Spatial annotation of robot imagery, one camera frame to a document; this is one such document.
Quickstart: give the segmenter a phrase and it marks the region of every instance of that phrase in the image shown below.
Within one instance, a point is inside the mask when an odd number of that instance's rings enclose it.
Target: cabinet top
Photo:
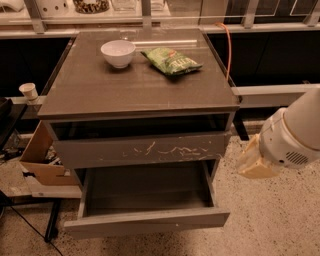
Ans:
[[[100,47],[128,36],[137,47],[131,64],[111,67]],[[168,77],[141,50],[175,49],[203,67]],[[238,108],[205,35],[190,30],[107,30],[82,32],[76,38],[38,115],[40,119],[86,119],[230,112]]]

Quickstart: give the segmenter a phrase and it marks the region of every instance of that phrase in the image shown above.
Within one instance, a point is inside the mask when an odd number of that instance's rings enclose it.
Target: white bowl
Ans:
[[[115,68],[125,68],[131,62],[136,46],[126,40],[114,40],[101,46],[106,61]]]

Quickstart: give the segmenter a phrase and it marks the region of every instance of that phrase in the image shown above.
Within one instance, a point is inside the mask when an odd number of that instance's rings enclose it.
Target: bag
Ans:
[[[141,52],[165,75],[181,75],[202,67],[194,60],[170,48],[155,48]]]

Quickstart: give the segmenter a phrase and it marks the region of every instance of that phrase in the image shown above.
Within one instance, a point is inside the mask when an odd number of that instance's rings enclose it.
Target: terrazzo floor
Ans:
[[[277,178],[248,180],[235,169],[246,144],[237,136],[231,138],[213,182],[219,207],[231,212],[223,228],[74,240],[63,224],[76,218],[79,199],[68,199],[62,202],[54,245],[63,255],[77,256],[320,255],[320,162],[285,169]],[[14,159],[0,166],[0,188],[10,193],[17,187],[27,189]],[[44,234],[50,206],[16,209]],[[0,219],[0,255],[59,253],[7,208]]]

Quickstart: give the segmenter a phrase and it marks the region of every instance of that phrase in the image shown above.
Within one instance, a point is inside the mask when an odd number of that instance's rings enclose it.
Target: cable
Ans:
[[[230,31],[229,31],[228,27],[225,24],[221,23],[221,22],[217,22],[217,23],[215,23],[215,25],[218,26],[218,27],[222,27],[227,33],[227,37],[228,37],[228,63],[227,63],[226,80],[229,80],[231,59],[232,59],[232,42],[231,42]]]
[[[25,218],[22,216],[22,214],[20,212],[18,212],[16,209],[14,209],[12,206],[10,206],[10,208],[20,216],[21,219],[23,219],[28,225],[29,227],[31,227],[39,236],[41,236],[43,239],[45,239],[45,237],[34,227],[31,225],[31,223]],[[62,252],[52,243],[52,242],[49,242],[49,244],[61,255],[63,256]]]

